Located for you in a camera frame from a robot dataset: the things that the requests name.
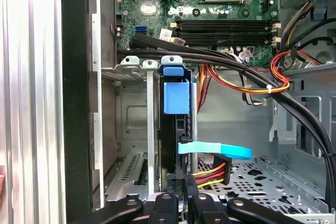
white sticker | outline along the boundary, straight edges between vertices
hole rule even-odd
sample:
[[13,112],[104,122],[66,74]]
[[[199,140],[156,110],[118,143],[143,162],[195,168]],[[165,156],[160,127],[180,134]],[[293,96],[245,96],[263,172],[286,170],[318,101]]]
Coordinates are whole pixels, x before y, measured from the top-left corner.
[[168,29],[161,29],[160,39],[164,41],[170,42],[170,38],[172,37],[173,31]]
[[184,39],[180,39],[180,38],[175,37],[175,38],[171,38],[170,42],[173,43],[173,44],[184,46],[186,41]]

light blue pull tab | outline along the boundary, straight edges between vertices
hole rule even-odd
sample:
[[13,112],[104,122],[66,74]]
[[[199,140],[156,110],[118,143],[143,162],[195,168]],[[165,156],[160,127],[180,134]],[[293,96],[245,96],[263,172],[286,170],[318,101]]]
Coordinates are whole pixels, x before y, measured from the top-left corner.
[[251,159],[252,158],[252,150],[228,144],[221,143],[206,143],[206,142],[190,142],[187,144],[179,143],[179,154],[187,154],[187,153],[218,153],[223,154],[230,158],[235,159]]

motherboard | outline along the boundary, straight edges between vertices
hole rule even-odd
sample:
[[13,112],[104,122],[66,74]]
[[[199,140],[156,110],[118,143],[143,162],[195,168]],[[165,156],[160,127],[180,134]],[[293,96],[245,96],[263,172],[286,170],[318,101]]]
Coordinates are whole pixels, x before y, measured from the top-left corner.
[[117,45],[136,33],[190,47],[249,50],[264,66],[276,47],[278,0],[116,0]]

black ram slot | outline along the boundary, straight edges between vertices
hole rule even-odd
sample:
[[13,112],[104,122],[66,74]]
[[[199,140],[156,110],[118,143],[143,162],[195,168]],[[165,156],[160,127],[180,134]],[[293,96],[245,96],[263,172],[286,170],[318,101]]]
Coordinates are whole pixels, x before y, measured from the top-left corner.
[[177,22],[182,31],[247,31],[267,32],[270,22],[263,20],[182,20]]
[[223,46],[266,46],[270,44],[269,36],[265,35],[244,35],[244,34],[189,34],[180,33],[179,36],[186,41],[189,46],[212,46],[219,40],[226,40]]

sata port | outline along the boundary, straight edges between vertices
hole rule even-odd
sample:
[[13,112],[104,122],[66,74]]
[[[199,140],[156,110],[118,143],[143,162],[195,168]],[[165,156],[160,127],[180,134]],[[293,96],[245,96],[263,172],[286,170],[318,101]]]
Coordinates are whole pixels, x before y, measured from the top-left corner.
[[135,27],[135,33],[137,34],[147,34],[147,27],[146,26],[136,26]]

